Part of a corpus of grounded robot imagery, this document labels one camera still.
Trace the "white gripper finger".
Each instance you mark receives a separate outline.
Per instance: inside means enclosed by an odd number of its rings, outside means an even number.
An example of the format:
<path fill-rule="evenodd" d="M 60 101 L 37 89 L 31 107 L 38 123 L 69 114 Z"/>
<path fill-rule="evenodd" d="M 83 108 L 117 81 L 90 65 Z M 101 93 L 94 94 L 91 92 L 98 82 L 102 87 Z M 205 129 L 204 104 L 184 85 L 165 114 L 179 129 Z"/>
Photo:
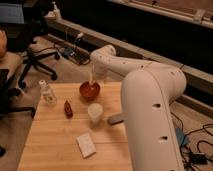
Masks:
<path fill-rule="evenodd" d="M 89 77 L 89 85 L 92 85 L 94 83 L 94 64 L 91 66 L 91 72 Z"/>

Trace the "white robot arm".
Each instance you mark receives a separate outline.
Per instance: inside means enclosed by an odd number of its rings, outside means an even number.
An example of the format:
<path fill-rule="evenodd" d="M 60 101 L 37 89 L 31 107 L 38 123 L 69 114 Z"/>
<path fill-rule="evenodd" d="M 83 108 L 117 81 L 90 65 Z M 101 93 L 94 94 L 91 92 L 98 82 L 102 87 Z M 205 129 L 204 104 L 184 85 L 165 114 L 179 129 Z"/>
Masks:
<path fill-rule="evenodd" d="M 183 71 L 151 60 L 119 57 L 111 45 L 90 54 L 94 74 L 121 74 L 121 107 L 133 171 L 185 171 L 170 104 L 186 88 Z"/>

